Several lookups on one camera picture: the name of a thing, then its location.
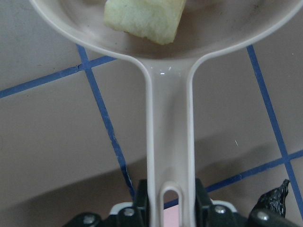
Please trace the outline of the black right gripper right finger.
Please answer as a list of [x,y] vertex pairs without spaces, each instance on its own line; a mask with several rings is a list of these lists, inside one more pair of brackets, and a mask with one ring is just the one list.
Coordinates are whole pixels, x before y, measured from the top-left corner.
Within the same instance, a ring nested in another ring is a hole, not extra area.
[[195,218],[197,227],[206,227],[212,201],[200,179],[196,178]]

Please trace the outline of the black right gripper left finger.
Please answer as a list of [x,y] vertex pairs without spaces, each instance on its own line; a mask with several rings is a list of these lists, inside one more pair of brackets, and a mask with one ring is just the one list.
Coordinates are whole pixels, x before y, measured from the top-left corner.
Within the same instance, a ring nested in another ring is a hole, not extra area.
[[133,202],[134,227],[148,227],[150,222],[150,204],[148,198],[147,180],[140,180]]

